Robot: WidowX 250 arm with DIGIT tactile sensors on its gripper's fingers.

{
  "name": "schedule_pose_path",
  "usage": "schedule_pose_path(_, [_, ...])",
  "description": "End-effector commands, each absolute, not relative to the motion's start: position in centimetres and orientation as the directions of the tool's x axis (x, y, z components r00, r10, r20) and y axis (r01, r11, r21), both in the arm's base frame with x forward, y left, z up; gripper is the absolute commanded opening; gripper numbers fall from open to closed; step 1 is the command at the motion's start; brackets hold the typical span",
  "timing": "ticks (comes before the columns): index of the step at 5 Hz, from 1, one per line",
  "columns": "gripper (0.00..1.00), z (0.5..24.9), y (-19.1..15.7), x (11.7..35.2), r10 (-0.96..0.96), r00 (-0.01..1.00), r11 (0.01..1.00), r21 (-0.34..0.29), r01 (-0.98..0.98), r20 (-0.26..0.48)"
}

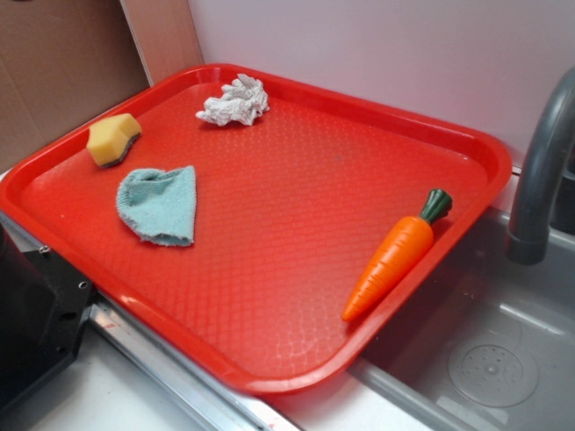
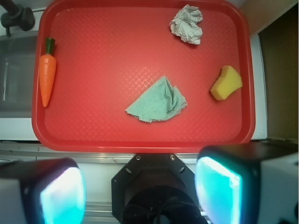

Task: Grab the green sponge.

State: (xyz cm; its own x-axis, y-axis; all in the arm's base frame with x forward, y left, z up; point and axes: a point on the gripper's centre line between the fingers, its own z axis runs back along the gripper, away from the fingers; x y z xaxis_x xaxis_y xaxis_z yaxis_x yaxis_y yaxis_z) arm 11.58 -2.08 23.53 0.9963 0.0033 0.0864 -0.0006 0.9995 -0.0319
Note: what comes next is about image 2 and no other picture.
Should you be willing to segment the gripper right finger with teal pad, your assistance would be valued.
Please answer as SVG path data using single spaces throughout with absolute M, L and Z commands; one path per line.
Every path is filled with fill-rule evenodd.
M 195 166 L 199 204 L 214 224 L 296 224 L 299 146 L 249 142 L 206 146 Z

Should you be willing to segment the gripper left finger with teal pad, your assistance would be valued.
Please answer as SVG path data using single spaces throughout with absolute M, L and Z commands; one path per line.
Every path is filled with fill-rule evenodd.
M 86 184 L 71 158 L 0 164 L 2 224 L 80 224 Z

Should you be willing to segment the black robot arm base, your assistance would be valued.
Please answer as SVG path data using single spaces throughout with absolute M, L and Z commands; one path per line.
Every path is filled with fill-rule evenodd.
M 136 154 L 111 180 L 121 224 L 206 224 L 194 173 L 174 154 Z

